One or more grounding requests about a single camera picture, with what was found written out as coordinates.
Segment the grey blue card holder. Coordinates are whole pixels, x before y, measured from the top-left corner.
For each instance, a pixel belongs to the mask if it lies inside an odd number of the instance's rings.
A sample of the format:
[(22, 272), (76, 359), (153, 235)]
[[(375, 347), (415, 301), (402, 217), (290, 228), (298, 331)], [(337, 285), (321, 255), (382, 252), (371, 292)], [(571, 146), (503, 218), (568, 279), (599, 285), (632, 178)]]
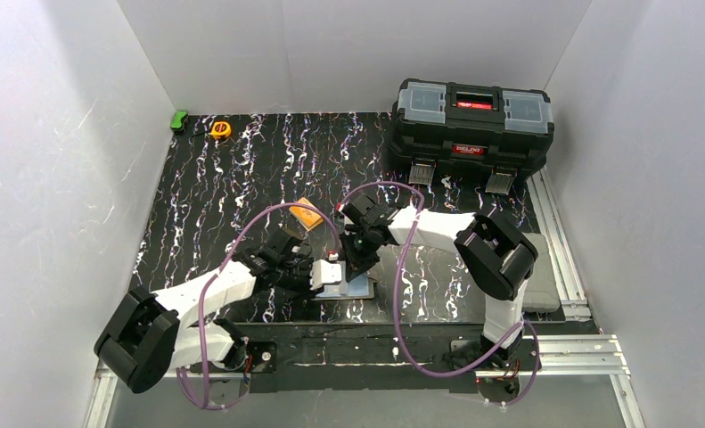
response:
[(377, 282), (366, 275), (357, 276), (351, 282), (344, 278), (338, 284), (326, 284), (313, 300), (366, 300), (374, 297)]

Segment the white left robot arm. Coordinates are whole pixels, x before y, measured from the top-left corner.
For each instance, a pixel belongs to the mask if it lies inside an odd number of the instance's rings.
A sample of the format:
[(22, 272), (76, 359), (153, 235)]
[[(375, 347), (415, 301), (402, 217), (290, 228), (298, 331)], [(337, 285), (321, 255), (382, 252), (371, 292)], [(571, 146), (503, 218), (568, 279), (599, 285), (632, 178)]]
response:
[(260, 245), (240, 244), (224, 267), (183, 284), (127, 292), (94, 344), (94, 354), (133, 392), (142, 393), (175, 368), (245, 367), (247, 335), (229, 321), (205, 317), (280, 286), (312, 292), (312, 248), (281, 229)]

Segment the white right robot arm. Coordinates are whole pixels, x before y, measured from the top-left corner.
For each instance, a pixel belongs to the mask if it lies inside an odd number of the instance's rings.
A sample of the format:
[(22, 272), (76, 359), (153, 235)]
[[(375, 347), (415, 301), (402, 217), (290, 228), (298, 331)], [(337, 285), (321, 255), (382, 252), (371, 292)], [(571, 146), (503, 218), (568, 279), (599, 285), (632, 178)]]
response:
[(374, 267), (384, 246), (407, 250), (417, 245), (453, 253), (486, 296), (482, 343), (505, 353), (517, 345), (522, 302), (538, 251), (515, 226), (479, 213), (399, 208), (366, 194), (345, 199), (338, 210), (345, 218), (340, 242), (346, 280)]

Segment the orange credit card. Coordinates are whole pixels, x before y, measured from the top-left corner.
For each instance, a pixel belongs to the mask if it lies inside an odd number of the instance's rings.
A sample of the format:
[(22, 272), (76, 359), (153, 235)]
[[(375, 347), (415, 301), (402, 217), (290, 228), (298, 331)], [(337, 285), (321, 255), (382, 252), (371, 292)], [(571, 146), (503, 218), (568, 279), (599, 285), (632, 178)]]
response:
[(298, 206), (291, 206), (289, 211), (307, 231), (311, 231), (323, 224), (322, 216), (310, 209), (310, 207), (315, 207), (310, 200), (302, 197), (297, 201), (297, 204)]

